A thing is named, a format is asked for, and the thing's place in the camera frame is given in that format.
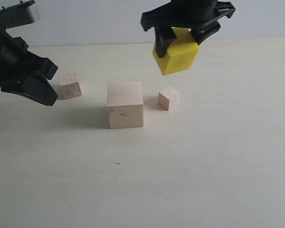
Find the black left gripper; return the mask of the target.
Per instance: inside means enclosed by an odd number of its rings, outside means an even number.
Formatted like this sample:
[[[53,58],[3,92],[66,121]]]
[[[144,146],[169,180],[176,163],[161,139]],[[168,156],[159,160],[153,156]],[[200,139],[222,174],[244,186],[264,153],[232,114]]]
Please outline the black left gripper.
[[[0,23],[1,91],[53,106],[58,95],[48,80],[58,67],[49,58],[28,51],[28,47],[21,37],[12,37]]]

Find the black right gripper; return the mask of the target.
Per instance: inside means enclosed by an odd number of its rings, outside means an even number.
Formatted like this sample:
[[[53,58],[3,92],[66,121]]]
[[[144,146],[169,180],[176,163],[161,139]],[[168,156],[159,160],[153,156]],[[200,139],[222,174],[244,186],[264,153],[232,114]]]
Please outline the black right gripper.
[[[171,0],[170,7],[158,7],[143,12],[141,26],[144,32],[154,28],[155,52],[163,58],[170,44],[177,38],[172,27],[194,25],[191,35],[200,45],[217,33],[221,26],[218,20],[224,16],[232,17],[236,8],[231,2],[217,0]]]

